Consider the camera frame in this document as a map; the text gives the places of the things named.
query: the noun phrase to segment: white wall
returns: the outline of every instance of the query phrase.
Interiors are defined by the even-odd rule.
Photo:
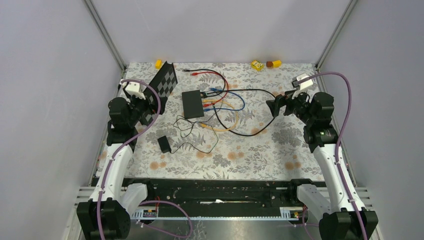
[[[353,94],[344,141],[385,240],[422,239],[424,1],[359,1],[322,71]],[[346,86],[324,78],[341,124]]]
[[[82,0],[0,9],[0,239],[58,240],[120,70]]]
[[[349,0],[94,0],[126,63],[315,63]]]

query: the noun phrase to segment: wall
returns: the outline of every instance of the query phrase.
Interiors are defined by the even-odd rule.
[[[315,63],[349,0],[93,2],[127,63]]]
[[[350,80],[344,141],[386,240],[422,239],[424,1],[359,1],[322,71]],[[346,86],[325,77],[341,124]]]
[[[82,0],[0,3],[0,239],[60,239],[120,70]]]

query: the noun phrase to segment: floor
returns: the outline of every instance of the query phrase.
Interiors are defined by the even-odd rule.
[[[293,115],[283,116],[281,110],[274,122],[260,134],[253,137],[237,136],[230,132],[214,132],[196,125],[192,134],[182,138],[180,130],[173,127],[177,115],[183,115],[181,92],[191,90],[206,91],[214,87],[221,89],[222,79],[214,74],[191,76],[183,69],[208,68],[222,73],[230,84],[230,89],[265,89],[273,95],[284,94],[292,90],[293,77],[314,70],[312,64],[283,64],[279,68],[264,68],[256,71],[249,63],[175,63],[178,84],[166,103],[165,112],[156,124],[138,138],[133,158],[129,161],[125,177],[127,178],[177,178],[177,179],[231,179],[231,180],[282,180],[309,178],[323,181],[321,169],[303,140],[304,124]],[[149,83],[158,70],[154,63],[131,63],[126,78],[141,79]],[[312,96],[318,91],[314,85],[308,93]],[[271,119],[271,113],[265,101],[273,96],[265,92],[237,92],[245,100],[246,106],[239,111],[239,123],[234,131],[253,134],[263,128]],[[228,95],[225,100],[236,109],[242,107],[239,98]],[[207,120],[213,111],[205,112]],[[222,110],[220,119],[232,126],[234,112]],[[222,129],[213,117],[208,124]],[[157,139],[166,135],[172,151],[184,144],[175,154],[163,154]],[[98,157],[96,176],[99,177],[105,160],[106,148]]]

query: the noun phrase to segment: leaf pattern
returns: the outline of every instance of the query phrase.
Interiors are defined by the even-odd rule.
[[[303,140],[304,124],[295,116],[283,116],[281,110],[274,122],[254,137],[242,137],[230,132],[217,132],[218,144],[211,153],[202,153],[191,145],[184,144],[175,153],[163,154],[159,148],[158,138],[167,136],[172,151],[183,143],[191,143],[204,152],[214,146],[216,137],[212,130],[196,124],[187,137],[180,136],[180,130],[173,127],[177,115],[183,115],[181,92],[209,88],[221,89],[222,79],[215,74],[191,76],[183,69],[213,69],[222,73],[230,84],[230,89],[264,89],[273,95],[284,94],[292,90],[292,79],[302,73],[314,73],[311,64],[282,64],[279,68],[264,68],[256,71],[250,63],[175,63],[178,84],[169,96],[165,112],[158,117],[156,124],[140,136],[134,154],[128,163],[125,177],[129,178],[179,178],[179,179],[236,179],[236,180],[290,180],[292,178],[309,178],[313,181],[323,179],[321,169]],[[157,73],[154,63],[131,63],[126,78],[136,78],[149,83]],[[314,84],[308,93],[313,96],[318,91]],[[245,108],[239,111],[239,122],[234,131],[241,134],[253,134],[262,129],[272,116],[266,100],[273,96],[262,91],[236,92],[245,100]],[[235,108],[241,108],[242,102],[232,94],[225,100]],[[205,121],[213,111],[205,112]],[[221,110],[219,117],[228,127],[235,122],[235,114]],[[209,125],[222,129],[213,117]],[[188,128],[181,122],[181,128]],[[146,126],[137,125],[138,131]],[[185,136],[190,130],[183,131]],[[106,160],[106,146],[98,156],[99,163],[96,176],[99,177]]]

